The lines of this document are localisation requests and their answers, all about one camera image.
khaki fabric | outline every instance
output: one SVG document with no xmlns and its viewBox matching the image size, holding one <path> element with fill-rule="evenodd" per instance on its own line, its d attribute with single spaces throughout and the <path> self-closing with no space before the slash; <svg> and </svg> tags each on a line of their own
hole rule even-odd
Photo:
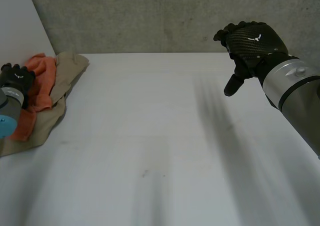
<svg viewBox="0 0 320 226">
<path fill-rule="evenodd" d="M 25 151 L 45 143 L 52 128 L 65 113 L 65 95 L 70 92 L 88 65 L 88 59 L 78 54 L 63 52 L 57 55 L 55 85 L 50 93 L 52 109 L 37 113 L 34 129 L 28 141 L 0 139 L 0 156 Z"/>
</svg>

gray wall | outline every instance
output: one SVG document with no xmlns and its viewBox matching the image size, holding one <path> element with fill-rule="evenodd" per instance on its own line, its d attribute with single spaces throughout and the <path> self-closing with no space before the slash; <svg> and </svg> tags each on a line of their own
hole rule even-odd
<svg viewBox="0 0 320 226">
<path fill-rule="evenodd" d="M 230 22 L 270 24 L 295 56 L 320 59 L 320 0 L 33 0 L 55 51 L 224 52 Z"/>
</svg>

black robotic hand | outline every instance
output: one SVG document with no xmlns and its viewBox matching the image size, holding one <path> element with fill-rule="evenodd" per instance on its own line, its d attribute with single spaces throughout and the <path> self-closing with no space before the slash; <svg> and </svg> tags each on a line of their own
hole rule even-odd
<svg viewBox="0 0 320 226">
<path fill-rule="evenodd" d="M 36 75 L 34 71 L 28 71 L 26 67 L 21 67 L 15 64 L 13 67 L 7 63 L 1 67 L 0 88 L 9 87 L 19 90 L 24 101 L 22 108 L 28 106 L 28 90 L 31 88 Z"/>
<path fill-rule="evenodd" d="M 234 74 L 224 89 L 226 96 L 237 92 L 245 79 L 258 77 L 262 84 L 274 66 L 292 59 L 281 38 L 266 23 L 229 24 L 213 39 L 226 47 L 235 62 Z"/>
</svg>

white tabletop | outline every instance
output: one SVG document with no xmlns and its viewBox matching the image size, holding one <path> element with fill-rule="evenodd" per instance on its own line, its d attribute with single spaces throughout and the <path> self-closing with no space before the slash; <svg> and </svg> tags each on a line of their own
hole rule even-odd
<svg viewBox="0 0 320 226">
<path fill-rule="evenodd" d="M 91 54 L 45 145 L 0 159 L 0 225 L 318 225 L 320 161 L 227 54 Z"/>
</svg>

orange towel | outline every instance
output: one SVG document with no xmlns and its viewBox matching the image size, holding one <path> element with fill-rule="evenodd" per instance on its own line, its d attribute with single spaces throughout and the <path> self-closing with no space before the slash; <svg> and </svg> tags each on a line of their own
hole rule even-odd
<svg viewBox="0 0 320 226">
<path fill-rule="evenodd" d="M 34 71 L 35 81 L 28 92 L 28 107 L 22 109 L 15 132 L 9 137 L 13 140 L 27 141 L 34 129 L 36 112 L 52 107 L 50 91 L 56 80 L 56 59 L 44 53 L 31 57 L 25 66 Z"/>
</svg>

